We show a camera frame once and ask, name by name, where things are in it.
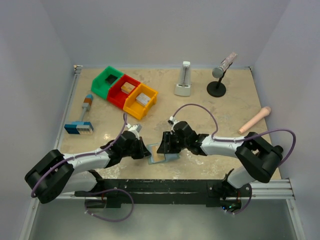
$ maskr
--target wooden block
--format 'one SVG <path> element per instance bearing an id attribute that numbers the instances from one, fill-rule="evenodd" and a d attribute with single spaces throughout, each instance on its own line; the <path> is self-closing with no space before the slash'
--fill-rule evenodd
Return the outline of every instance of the wooden block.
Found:
<path id="1" fill-rule="evenodd" d="M 153 157 L 153 163 L 160 163 L 166 160 L 164 154 L 158 154 L 157 149 L 160 144 L 151 146 L 151 156 Z"/>
<path id="2" fill-rule="evenodd" d="M 128 82 L 125 82 L 121 87 L 121 91 L 124 92 L 125 94 L 129 94 L 134 88 L 135 86 L 133 86 Z"/>

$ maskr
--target small block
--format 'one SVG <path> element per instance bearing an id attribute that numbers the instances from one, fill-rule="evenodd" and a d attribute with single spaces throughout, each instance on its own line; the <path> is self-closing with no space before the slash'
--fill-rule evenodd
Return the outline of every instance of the small block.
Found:
<path id="1" fill-rule="evenodd" d="M 81 135 L 91 135 L 94 132 L 90 125 L 78 125 L 76 129 Z"/>
<path id="2" fill-rule="evenodd" d="M 125 82 L 125 83 L 121 86 L 121 91 L 124 92 L 125 94 L 129 94 L 134 88 L 135 88 L 135 86 L 133 86 L 133 85 L 130 84 L 129 82 Z"/>
<path id="3" fill-rule="evenodd" d="M 94 130 L 94 127 L 92 126 L 91 122 L 89 122 L 89 121 L 85 121 L 85 122 L 83 123 L 83 125 L 90 126 L 90 128 L 92 129 L 92 131 Z"/>
<path id="4" fill-rule="evenodd" d="M 159 143 L 157 144 L 149 144 L 146 148 L 150 151 L 151 156 L 148 160 L 149 164 L 163 163 L 166 161 L 164 154 L 158 154 L 157 149 L 159 148 Z"/>
<path id="5" fill-rule="evenodd" d="M 179 153 L 167 153 L 164 155 L 165 161 L 169 162 L 180 158 Z"/>
<path id="6" fill-rule="evenodd" d="M 87 111 L 90 111 L 90 104 L 88 103 L 88 102 L 84 102 L 84 103 L 82 103 L 82 108 L 84 109 L 84 108 L 86 108 L 86 110 Z"/>
<path id="7" fill-rule="evenodd" d="M 91 101 L 94 99 L 94 96 L 92 94 L 88 94 L 86 97 L 86 99 L 91 99 Z"/>
<path id="8" fill-rule="evenodd" d="M 64 128 L 68 128 L 68 129 L 75 129 L 76 127 L 77 127 L 77 124 L 73 124 L 72 122 L 64 125 Z"/>
<path id="9" fill-rule="evenodd" d="M 136 101 L 141 104 L 142 106 L 146 106 L 148 104 L 148 102 L 150 101 L 150 97 L 148 97 L 147 95 L 145 95 L 143 92 L 140 93 L 136 98 Z"/>
<path id="10" fill-rule="evenodd" d="M 142 125 L 140 123 L 137 124 L 137 128 L 136 128 L 136 131 L 138 133 L 140 133 L 140 130 L 142 129 Z"/>
<path id="11" fill-rule="evenodd" d="M 66 124 L 64 125 L 64 129 L 67 131 L 68 134 L 80 134 L 77 130 L 77 125 Z"/>
<path id="12" fill-rule="evenodd" d="M 84 99 L 83 103 L 88 103 L 88 104 L 91 106 L 91 104 L 92 104 L 92 99 L 86 97 L 86 98 Z"/>
<path id="13" fill-rule="evenodd" d="M 84 121 L 73 121 L 71 124 L 78 126 L 78 125 L 85 125 L 85 122 Z"/>

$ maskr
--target white wall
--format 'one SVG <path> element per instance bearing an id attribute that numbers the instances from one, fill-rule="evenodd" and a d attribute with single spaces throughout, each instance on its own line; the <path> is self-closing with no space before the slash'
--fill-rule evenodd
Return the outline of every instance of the white wall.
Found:
<path id="1" fill-rule="evenodd" d="M 41 1 L 77 64 L 211 67 L 235 51 L 247 67 L 290 0 Z"/>
<path id="2" fill-rule="evenodd" d="M 296 203 L 309 240 L 319 239 L 320 191 L 320 2 L 291 0 L 253 67 L 262 105 L 272 108 L 269 129 L 296 132 L 292 156 L 280 168 L 290 177 Z M 291 144 L 286 133 L 273 143 Z"/>
<path id="3" fill-rule="evenodd" d="M 0 238 L 19 237 L 25 174 L 52 149 L 72 63 L 39 0 L 0 1 Z"/>

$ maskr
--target green bin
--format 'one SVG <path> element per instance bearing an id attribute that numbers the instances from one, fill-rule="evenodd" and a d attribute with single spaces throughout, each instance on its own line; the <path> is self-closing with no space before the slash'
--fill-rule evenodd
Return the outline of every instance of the green bin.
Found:
<path id="1" fill-rule="evenodd" d="M 124 75 L 123 72 L 108 66 L 92 82 L 91 91 L 107 100 L 109 89 Z"/>

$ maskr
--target white device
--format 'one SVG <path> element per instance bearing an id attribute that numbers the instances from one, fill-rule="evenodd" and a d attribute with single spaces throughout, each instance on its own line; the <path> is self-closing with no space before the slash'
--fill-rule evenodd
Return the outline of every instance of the white device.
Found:
<path id="1" fill-rule="evenodd" d="M 150 101 L 150 97 L 148 97 L 147 95 L 145 95 L 143 92 L 140 93 L 136 98 L 135 100 L 142 106 L 146 106 L 149 101 Z"/>
<path id="2" fill-rule="evenodd" d="M 174 126 L 179 123 L 179 121 L 171 116 L 169 120 L 172 122 L 171 131 L 174 132 Z M 230 142 L 216 141 L 216 138 L 212 138 L 211 135 L 204 138 L 201 143 L 202 151 L 207 155 L 221 155 L 226 157 L 237 158 L 235 152 L 238 147 L 242 145 L 242 142 L 236 142 L 236 140 L 244 139 L 244 136 L 240 137 L 217 137 L 220 140 L 230 140 Z M 244 166 L 241 166 L 229 175 L 227 182 L 236 189 L 241 188 L 243 185 L 251 183 L 255 179 L 250 176 Z"/>
<path id="3" fill-rule="evenodd" d="M 139 132 L 142 129 L 141 124 L 135 124 L 131 126 L 129 123 L 127 123 L 126 127 L 128 128 L 128 132 L 133 133 L 137 139 L 140 138 Z M 92 152 L 97 153 L 101 150 L 101 148 L 98 148 Z M 67 159 L 77 154 L 64 153 L 63 155 L 63 158 Z M 89 192 L 90 190 L 92 190 L 97 184 L 97 179 L 88 171 L 92 169 L 108 168 L 110 160 L 111 159 L 109 154 L 107 152 L 102 152 L 100 154 L 92 156 L 78 157 L 74 160 L 69 161 L 68 163 L 72 164 L 74 171 L 61 193 L 69 193 L 75 191 Z"/>
<path id="4" fill-rule="evenodd" d="M 179 82 L 175 85 L 174 94 L 188 97 L 191 95 L 190 62 L 184 61 L 180 71 Z"/>

